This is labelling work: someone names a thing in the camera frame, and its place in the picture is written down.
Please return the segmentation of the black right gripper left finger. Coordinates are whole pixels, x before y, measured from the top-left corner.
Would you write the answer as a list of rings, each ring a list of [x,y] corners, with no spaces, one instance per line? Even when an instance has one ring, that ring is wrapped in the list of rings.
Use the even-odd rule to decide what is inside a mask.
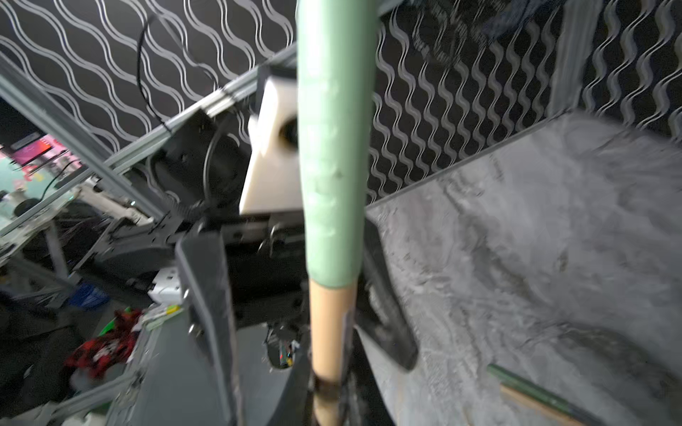
[[[310,343],[303,340],[296,350],[289,377],[267,425],[313,424],[311,377]]]

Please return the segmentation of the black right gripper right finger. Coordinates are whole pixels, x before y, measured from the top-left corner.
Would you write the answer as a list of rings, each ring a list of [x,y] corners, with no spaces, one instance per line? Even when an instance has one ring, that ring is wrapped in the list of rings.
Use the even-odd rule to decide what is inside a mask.
[[[356,330],[353,332],[344,392],[345,425],[395,424],[379,390],[362,339]]]

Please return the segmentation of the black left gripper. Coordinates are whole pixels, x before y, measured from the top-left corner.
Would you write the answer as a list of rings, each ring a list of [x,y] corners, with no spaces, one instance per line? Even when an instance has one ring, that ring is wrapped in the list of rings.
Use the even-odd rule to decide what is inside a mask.
[[[211,217],[175,246],[183,305],[201,330],[225,425],[245,424],[237,362],[238,328],[309,323],[301,211],[246,218]],[[418,342],[395,292],[377,225],[365,219],[356,324],[404,370]]]

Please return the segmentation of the green pen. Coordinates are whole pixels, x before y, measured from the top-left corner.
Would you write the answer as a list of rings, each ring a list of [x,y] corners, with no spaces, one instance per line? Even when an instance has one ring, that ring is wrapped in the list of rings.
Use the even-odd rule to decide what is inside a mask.
[[[524,377],[521,377],[513,372],[500,367],[497,364],[488,364],[487,372],[495,377],[501,384],[506,384],[513,388],[514,390],[520,391],[534,399],[539,400],[543,404],[547,404],[550,408],[556,408],[557,410],[565,413],[580,422],[584,422],[585,425],[606,425],[604,421],[589,413],[587,410],[579,408],[579,406],[563,399],[559,395],[545,390],[539,385],[532,383]]]

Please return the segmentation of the tan pen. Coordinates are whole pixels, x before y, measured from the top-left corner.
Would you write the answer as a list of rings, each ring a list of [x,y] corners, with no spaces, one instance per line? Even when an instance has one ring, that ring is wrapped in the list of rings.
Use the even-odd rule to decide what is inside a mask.
[[[585,426],[584,422],[562,413],[556,408],[550,408],[547,404],[543,404],[537,399],[534,399],[519,390],[514,390],[512,387],[501,384],[500,392],[506,396],[508,399],[513,400],[515,403],[525,406],[526,408],[531,408],[542,415],[551,418],[552,420],[558,422],[560,425],[569,426]]]
[[[342,422],[342,394],[353,344],[356,296],[356,282],[328,288],[310,281],[313,413],[319,425]]]

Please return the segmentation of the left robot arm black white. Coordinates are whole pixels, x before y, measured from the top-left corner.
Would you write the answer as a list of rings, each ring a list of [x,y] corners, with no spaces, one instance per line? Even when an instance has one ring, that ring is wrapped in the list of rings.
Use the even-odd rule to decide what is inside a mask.
[[[237,333],[265,324],[277,364],[293,363],[274,424],[313,418],[303,214],[298,208],[239,217],[246,155],[204,112],[194,113],[147,158],[149,186],[172,212],[151,225],[117,223],[97,242],[82,272],[138,303],[152,273],[176,267],[199,329],[195,347],[211,364],[228,424],[243,420],[245,383],[237,372]]]

